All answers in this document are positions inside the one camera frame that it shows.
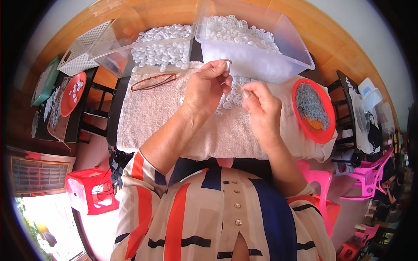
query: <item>fingernail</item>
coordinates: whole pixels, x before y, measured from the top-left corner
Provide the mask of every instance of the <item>fingernail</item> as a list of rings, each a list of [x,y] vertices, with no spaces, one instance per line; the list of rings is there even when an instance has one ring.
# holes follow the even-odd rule
[[[247,90],[243,90],[243,91],[242,91],[242,96],[243,96],[244,98],[248,99],[248,97],[250,97],[250,96],[251,96],[251,93],[250,93],[249,91],[247,91]]]

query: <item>red plastic plate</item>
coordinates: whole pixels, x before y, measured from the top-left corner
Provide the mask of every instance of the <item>red plastic plate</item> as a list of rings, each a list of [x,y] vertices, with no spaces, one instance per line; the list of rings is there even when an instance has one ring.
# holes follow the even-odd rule
[[[73,95],[68,95],[70,91],[73,91],[74,84],[77,84],[77,81],[80,80],[84,82],[84,85],[80,88],[79,91],[76,91],[77,102],[74,102]],[[70,80],[65,88],[64,93],[62,94],[61,100],[61,115],[63,117],[67,117],[72,113],[74,108],[77,106],[78,102],[80,101],[81,95],[83,94],[84,87],[86,86],[87,75],[85,72],[78,73],[74,75],[74,77]]]
[[[299,84],[306,83],[310,84],[319,94],[319,97],[324,102],[324,109],[326,114],[328,115],[330,119],[329,127],[325,131],[323,129],[315,129],[313,128],[306,119],[301,118],[299,115],[298,107],[296,106],[296,90],[299,87]],[[316,82],[310,79],[299,79],[295,82],[293,85],[293,91],[292,91],[292,101],[293,101],[293,108],[295,109],[296,118],[298,119],[298,122],[300,126],[303,129],[303,132],[314,142],[324,144],[331,140],[332,136],[334,135],[335,131],[335,114],[334,114],[334,108],[331,104],[330,99],[328,98],[328,95],[322,89]]]

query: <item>hand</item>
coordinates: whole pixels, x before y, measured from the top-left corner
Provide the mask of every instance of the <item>hand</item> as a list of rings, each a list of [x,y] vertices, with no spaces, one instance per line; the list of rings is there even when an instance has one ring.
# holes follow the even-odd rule
[[[230,60],[208,62],[190,76],[182,105],[187,113],[202,114],[208,118],[216,111],[222,94],[231,91],[232,76],[225,71],[225,61]]]
[[[251,128],[260,146],[269,153],[282,144],[280,112],[282,103],[260,82],[244,85],[242,107],[251,114]]]

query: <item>wrist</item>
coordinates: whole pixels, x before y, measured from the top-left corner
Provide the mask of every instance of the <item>wrist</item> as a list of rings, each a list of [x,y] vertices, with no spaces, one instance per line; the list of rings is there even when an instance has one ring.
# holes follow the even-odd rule
[[[184,103],[178,109],[184,123],[192,130],[199,130],[209,118],[204,112]]]
[[[265,145],[262,148],[267,155],[271,155],[281,151],[283,148],[286,148],[286,145],[282,140],[282,137],[278,135],[277,137],[272,138],[268,145]]]

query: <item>striped blouse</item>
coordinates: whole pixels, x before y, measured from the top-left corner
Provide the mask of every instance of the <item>striped blouse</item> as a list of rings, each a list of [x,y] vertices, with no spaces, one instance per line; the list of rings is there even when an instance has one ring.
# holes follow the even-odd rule
[[[110,260],[231,260],[238,233],[252,261],[336,258],[310,185],[284,199],[253,174],[217,167],[166,190],[139,151],[122,180]]]

